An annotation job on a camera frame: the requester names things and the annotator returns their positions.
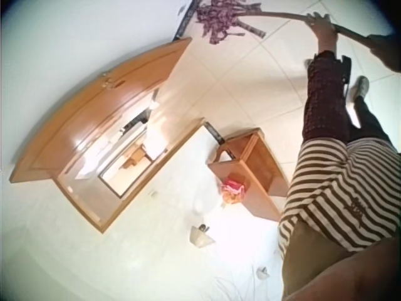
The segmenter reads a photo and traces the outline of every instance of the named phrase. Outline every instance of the trash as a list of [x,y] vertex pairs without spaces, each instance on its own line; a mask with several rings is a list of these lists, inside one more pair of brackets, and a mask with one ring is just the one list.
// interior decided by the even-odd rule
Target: trash
[[245,197],[245,187],[231,179],[226,179],[221,184],[223,201],[227,204],[240,203]]
[[244,33],[228,33],[232,26],[248,30],[260,38],[266,33],[238,20],[238,14],[261,12],[261,3],[243,4],[244,0],[212,0],[210,4],[202,4],[197,9],[197,22],[204,27],[203,36],[211,33],[210,44],[219,44],[229,35],[244,36]]
[[215,243],[214,239],[206,234],[208,229],[209,227],[206,227],[204,224],[200,225],[199,228],[192,226],[190,229],[189,241],[198,248],[204,248],[205,246]]

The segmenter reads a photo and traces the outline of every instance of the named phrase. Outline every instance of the white tile floor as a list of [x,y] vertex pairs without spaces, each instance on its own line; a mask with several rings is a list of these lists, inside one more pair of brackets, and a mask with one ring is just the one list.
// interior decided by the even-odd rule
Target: white tile floor
[[[391,27],[366,1],[262,0],[265,11],[330,13],[340,23],[361,34],[386,34]],[[168,112],[169,135],[182,128],[183,119],[205,117],[222,135],[237,129],[261,127],[274,155],[291,176],[301,144],[303,105],[307,77],[303,61],[313,57],[317,42],[299,21],[246,17],[242,21],[267,32],[265,39],[251,33],[228,36],[218,45],[202,38],[202,25],[192,20],[185,32],[193,42],[160,91]],[[233,28],[231,32],[244,32]],[[367,103],[382,122],[395,147],[400,148],[400,75],[386,69],[370,52],[348,38],[340,37],[338,57],[352,58],[352,82],[359,75],[371,81]]]

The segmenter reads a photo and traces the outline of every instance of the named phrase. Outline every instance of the broom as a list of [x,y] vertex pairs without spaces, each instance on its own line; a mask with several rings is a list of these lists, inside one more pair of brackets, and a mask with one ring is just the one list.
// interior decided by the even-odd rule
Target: broom
[[[231,26],[239,26],[246,31],[264,38],[266,33],[239,20],[242,16],[265,16],[286,18],[305,22],[306,16],[291,13],[273,13],[262,11],[261,3],[245,4],[245,0],[211,0],[211,4],[203,4],[197,9],[197,21],[204,26],[203,36],[211,33],[210,44],[216,45],[229,35],[244,36],[244,33],[228,33]],[[372,41],[348,28],[334,24],[336,31],[368,48],[373,46]]]

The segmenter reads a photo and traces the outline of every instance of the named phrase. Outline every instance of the wooden chair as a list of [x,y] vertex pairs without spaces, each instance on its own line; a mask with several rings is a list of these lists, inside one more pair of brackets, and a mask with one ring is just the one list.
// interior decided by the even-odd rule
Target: wooden chair
[[[223,152],[231,155],[232,160],[219,162]],[[285,197],[289,185],[261,129],[227,139],[208,166],[221,181],[229,178],[244,185],[242,204],[254,216],[279,221],[280,212],[270,196]]]

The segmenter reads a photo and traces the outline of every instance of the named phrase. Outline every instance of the open door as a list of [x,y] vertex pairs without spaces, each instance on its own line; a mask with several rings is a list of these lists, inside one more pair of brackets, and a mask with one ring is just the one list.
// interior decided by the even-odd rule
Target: open door
[[122,113],[168,79],[190,41],[190,38],[186,38],[150,50],[118,65],[87,85],[31,139],[10,181],[58,177]]

